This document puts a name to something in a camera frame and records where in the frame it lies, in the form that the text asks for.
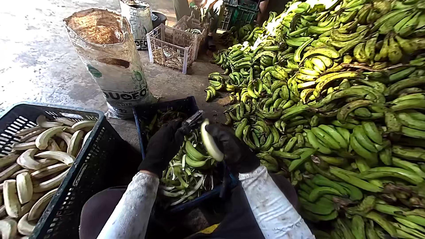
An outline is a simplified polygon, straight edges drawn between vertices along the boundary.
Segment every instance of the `black bucket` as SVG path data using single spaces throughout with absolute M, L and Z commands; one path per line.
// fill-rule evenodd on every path
M 158 17 L 155 21 L 152 21 L 153 28 L 161 25 L 161 23 L 165 25 L 165 21 L 167 21 L 167 17 L 164 14 L 157 11 L 153 11 L 152 14 Z

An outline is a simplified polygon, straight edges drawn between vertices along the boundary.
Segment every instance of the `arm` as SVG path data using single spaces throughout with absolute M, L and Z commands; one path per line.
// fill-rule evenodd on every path
M 266 12 L 267 5 L 269 4 L 269 0 L 265 0 L 260 2 L 258 5 L 258 15 L 257 15 L 257 24 L 261 24 L 263 21 L 264 12 Z
M 183 143 L 180 120 L 164 124 L 149 140 L 139 172 L 127 187 L 98 239 L 144 238 L 159 178 Z
M 138 172 L 97 238 L 144 238 L 158 184 L 155 174 Z
M 314 238 L 264 166 L 239 174 L 239 180 L 265 238 Z
M 273 182 L 260 160 L 235 137 L 233 132 L 219 125 L 207 125 L 205 129 L 214 137 L 224 153 L 224 160 L 239 180 L 246 198 L 265 238 L 312 239 L 314 236 Z

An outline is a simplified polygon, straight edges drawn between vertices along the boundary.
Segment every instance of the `crate handle hole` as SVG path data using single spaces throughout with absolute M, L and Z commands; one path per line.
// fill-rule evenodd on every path
M 74 118 L 74 119 L 80 119 L 80 120 L 83 119 L 83 117 L 78 114 L 71 114 L 71 113 L 65 113 L 65 112 L 60 112 L 60 114 L 68 118 Z

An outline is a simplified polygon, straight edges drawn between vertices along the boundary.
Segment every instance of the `dark pants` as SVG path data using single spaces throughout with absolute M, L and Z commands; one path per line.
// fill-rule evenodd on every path
M 297 209 L 298 198 L 290 182 L 282 175 L 271 174 L 271 176 L 276 185 Z M 108 188 L 95 194 L 84 204 L 81 212 L 80 239 L 94 239 L 99 235 L 125 190 L 125 186 Z M 214 232 L 211 234 L 197 233 L 189 238 L 262 239 L 264 236 L 255 220 L 254 214 L 252 214 L 245 192 L 239 183 L 232 189 L 229 210 Z

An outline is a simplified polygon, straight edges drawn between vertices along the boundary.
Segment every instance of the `green plastic crate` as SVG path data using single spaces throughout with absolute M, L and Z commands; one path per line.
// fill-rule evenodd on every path
M 258 3 L 250 0 L 225 0 L 220 13 L 218 29 L 227 31 L 232 26 L 241 27 L 254 22 L 258 14 Z

